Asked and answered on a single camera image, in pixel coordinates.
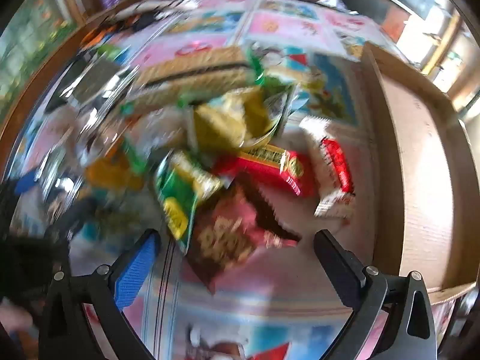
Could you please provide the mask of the white red snack packet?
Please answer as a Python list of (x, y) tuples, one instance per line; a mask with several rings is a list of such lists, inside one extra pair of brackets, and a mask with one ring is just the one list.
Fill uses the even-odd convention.
[(338, 129), (325, 118), (306, 116), (303, 130), (318, 188), (316, 217), (349, 220), (356, 208), (352, 172), (339, 140)]

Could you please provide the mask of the green yellow snack packet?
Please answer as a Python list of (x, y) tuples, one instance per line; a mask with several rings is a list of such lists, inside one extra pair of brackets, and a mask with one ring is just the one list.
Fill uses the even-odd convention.
[(152, 184), (168, 230), (179, 250), (186, 254), (197, 207), (221, 190), (224, 184), (185, 150), (167, 153), (154, 171)]

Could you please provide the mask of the red yellow candy bar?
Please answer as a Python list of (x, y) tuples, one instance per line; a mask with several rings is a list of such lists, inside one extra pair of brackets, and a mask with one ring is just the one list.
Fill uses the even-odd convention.
[(217, 176), (230, 177), (247, 173), (257, 183), (298, 197), (315, 194), (316, 181), (309, 157), (275, 145), (265, 145), (238, 154), (222, 154), (211, 171)]

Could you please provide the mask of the dark red snack bag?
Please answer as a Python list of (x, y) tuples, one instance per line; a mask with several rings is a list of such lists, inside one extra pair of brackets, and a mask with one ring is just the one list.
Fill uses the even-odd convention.
[(283, 228), (257, 183), (246, 173), (197, 209), (186, 259), (210, 293), (256, 250), (295, 247), (302, 237)]

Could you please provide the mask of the yellow olive snack packet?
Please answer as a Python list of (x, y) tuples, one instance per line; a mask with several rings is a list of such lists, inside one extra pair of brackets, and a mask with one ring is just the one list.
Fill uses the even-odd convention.
[(260, 85), (232, 89), (185, 113), (189, 147), (196, 152), (239, 152), (269, 143), (281, 124), (290, 91)]

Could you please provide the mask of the green cracker pack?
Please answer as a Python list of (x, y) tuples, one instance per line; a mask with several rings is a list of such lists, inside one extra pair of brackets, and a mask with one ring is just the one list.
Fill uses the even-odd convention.
[(141, 68), (124, 108), (128, 113), (144, 113), (178, 101), (208, 100), (253, 85), (260, 74), (251, 53), (239, 46), (180, 55)]

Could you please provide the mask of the orange cracker pack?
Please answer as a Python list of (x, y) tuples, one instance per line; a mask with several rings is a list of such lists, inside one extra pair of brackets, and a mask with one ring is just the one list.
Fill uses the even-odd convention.
[(103, 157), (85, 168), (85, 179), (95, 188), (117, 192), (126, 189), (140, 191), (144, 186), (143, 177), (130, 168), (122, 141), (118, 141)]

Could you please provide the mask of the silver foil snack bag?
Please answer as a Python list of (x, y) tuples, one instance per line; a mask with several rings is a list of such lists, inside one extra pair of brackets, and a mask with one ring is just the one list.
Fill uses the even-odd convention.
[(93, 109), (99, 114), (108, 113), (120, 95), (132, 84), (138, 69), (138, 66), (123, 66), (100, 57), (89, 63), (63, 90), (60, 97), (80, 115)]

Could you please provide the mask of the floral plastic tablecloth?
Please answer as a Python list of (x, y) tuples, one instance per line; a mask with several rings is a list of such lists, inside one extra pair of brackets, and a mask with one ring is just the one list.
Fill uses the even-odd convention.
[[(37, 100), (19, 133), (4, 141), (7, 181), (3, 205), (10, 240), (22, 242), (10, 265), (20, 269), (29, 307), (40, 327), (56, 272), (89, 275), (112, 265), (147, 229), (160, 234), (158, 258), (124, 315), (152, 359), (318, 359), (349, 317), (314, 251), (327, 229), (363, 263), (374, 255), (375, 141), (359, 58), (383, 35), (366, 17), (298, 0), (165, 0), (133, 5), (87, 37), (75, 35), (41, 71)], [(289, 89), (281, 124), (266, 145), (308, 154), (300, 121), (325, 118), (337, 130), (355, 185), (347, 219), (316, 217), (315, 194), (298, 197), (257, 183), (283, 228), (302, 239), (295, 247), (256, 250), (246, 264), (216, 281), (210, 293), (168, 230), (152, 177), (171, 150), (185, 150), (215, 175), (221, 155), (189, 147), (185, 113), (208, 100), (178, 101), (128, 113), (128, 89), (105, 114), (80, 115), (60, 94), (100, 57), (148, 68), (180, 55), (238, 46), (261, 69), (253, 85)], [(122, 141), (140, 191), (92, 186), (85, 169)]]

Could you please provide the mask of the cardboard box tray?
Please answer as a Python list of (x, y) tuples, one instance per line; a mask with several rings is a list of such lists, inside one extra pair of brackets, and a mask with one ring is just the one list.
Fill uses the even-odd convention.
[(479, 176), (450, 99), (374, 44), (360, 59), (377, 147), (373, 263), (420, 272), (432, 304), (465, 295), (479, 277)]

